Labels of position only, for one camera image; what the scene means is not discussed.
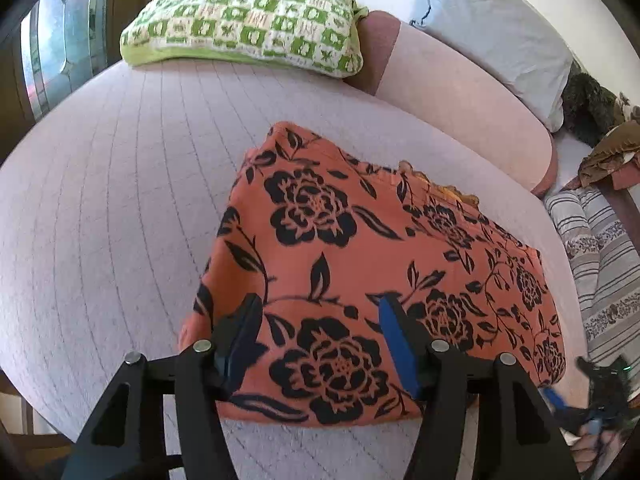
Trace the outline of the person's right hand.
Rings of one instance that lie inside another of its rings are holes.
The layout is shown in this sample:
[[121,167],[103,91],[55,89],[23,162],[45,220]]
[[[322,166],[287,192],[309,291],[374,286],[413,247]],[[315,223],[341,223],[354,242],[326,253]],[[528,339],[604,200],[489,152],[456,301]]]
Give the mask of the person's right hand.
[[600,479],[623,445],[619,432],[605,430],[597,436],[584,425],[570,450],[582,478]]

